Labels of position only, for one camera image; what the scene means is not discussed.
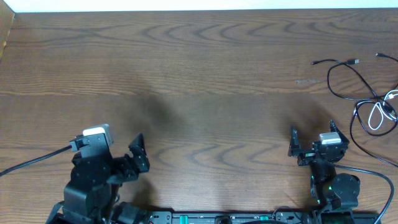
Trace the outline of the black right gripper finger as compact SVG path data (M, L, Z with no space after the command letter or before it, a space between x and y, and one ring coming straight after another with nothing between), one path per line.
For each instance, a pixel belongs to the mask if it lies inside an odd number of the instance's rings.
M290 129L290 145L288 156L289 157L296 157L301 153L301 145L298 139L298 133L294 126Z
M330 120L329 124L330 124L330 131L336 132L341 139L341 143L347 146L349 144L349 139L338 129L336 123L333 120Z

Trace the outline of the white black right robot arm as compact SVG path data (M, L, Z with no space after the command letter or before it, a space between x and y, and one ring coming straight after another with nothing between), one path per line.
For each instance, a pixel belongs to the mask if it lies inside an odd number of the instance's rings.
M330 131L321 133L310 148L302 148L295 127L290 129L289 157L299 166L309 166L310 191L318 208L301 217L302 223L354 223L352 209L358 206L360 180L355 175L338 174L335 165L348 149L348 138L330 121Z

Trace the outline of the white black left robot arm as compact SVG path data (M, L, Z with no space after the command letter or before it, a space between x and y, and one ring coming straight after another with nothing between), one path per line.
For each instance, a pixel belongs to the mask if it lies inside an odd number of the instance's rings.
M138 134L128 145L132 156L113 157L104 133L81 134L70 145L76 152L70 181L46 222L109 223L122 184L150 169L144 136Z

